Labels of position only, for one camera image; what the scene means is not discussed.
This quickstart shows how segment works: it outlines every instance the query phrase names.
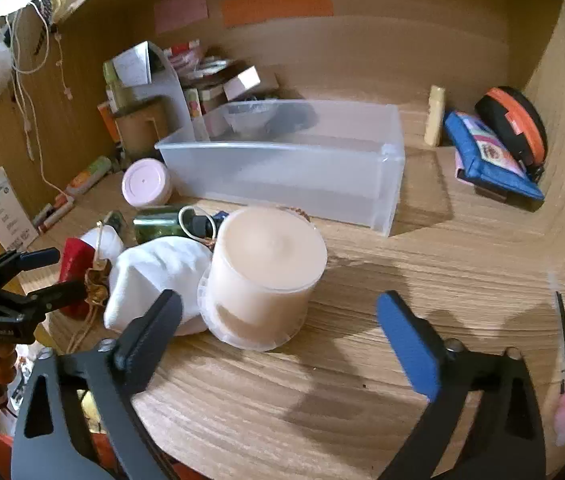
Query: sticky note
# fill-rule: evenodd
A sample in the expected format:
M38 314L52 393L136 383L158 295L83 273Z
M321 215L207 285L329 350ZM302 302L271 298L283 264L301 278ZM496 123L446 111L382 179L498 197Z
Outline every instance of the sticky note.
M156 34L163 34L208 17L207 0L162 0L154 5Z
M333 16L331 0L225 0L222 16L225 27L260 23L274 18Z

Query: screw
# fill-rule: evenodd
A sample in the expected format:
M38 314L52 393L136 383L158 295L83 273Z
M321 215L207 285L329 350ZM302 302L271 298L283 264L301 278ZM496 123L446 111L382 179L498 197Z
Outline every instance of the screw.
M38 354L38 359L48 359L53 356L53 348L43 348Z
M464 344L460 340L454 338L445 339L445 348L454 353L466 350Z
M109 352L115 346L116 346L116 340L115 339L103 339L98 346L98 351L99 352Z
M523 353L515 346L508 346L505 349L505 355L510 359L515 359L516 361L520 361L523 358Z

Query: blue gripper pad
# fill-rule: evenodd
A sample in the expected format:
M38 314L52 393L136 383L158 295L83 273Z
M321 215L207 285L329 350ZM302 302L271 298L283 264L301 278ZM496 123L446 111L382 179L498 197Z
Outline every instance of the blue gripper pad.
M378 323L389 340L414 391L432 402L440 390L445 343L429 322L416 317L395 290L376 302Z

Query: blue pouch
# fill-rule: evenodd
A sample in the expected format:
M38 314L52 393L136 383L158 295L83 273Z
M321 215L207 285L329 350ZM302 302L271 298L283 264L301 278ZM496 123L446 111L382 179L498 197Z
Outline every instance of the blue pouch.
M543 192L479 118L463 112L449 112L445 117L445 128L463 161L465 180L535 200L545 199Z

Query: red package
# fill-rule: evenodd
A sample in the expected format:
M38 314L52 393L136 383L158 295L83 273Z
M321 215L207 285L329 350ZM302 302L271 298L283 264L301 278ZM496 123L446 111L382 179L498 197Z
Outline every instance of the red package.
M60 260L59 283L84 282L87 269L94 263L96 250L79 238L67 238L65 248ZM73 319L85 319L89 313L89 305L86 301L65 306L60 310L65 316Z

